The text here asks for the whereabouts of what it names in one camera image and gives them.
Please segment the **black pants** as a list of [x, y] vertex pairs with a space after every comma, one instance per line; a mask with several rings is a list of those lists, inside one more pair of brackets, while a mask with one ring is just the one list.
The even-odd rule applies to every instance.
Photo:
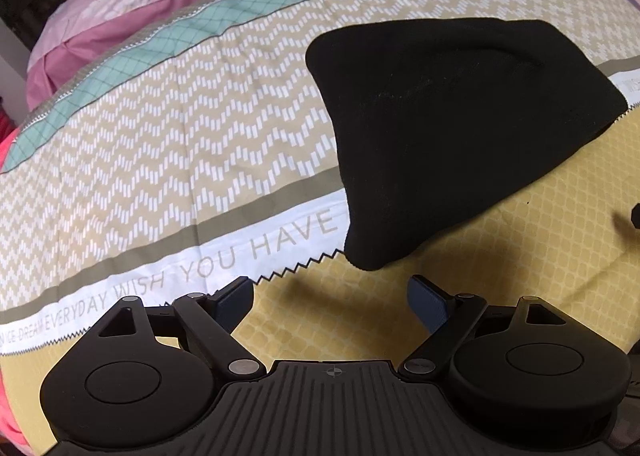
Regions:
[[344, 253], [366, 271], [547, 175], [627, 109], [539, 20], [345, 26], [316, 37], [305, 59], [334, 129]]

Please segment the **patterned quilt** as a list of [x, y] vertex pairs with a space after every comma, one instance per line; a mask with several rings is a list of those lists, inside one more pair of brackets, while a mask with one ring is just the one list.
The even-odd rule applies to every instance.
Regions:
[[[348, 218], [311, 40], [420, 18], [541, 20], [626, 97], [601, 138], [378, 272], [341, 254]], [[240, 275], [236, 337], [277, 358], [399, 362], [426, 335], [416, 272], [510, 305], [537, 295], [622, 349], [639, 337], [639, 11], [629, 0], [203, 0], [80, 71], [26, 121], [1, 172], [1, 375], [35, 455], [40, 386], [115, 301], [163, 305]]]

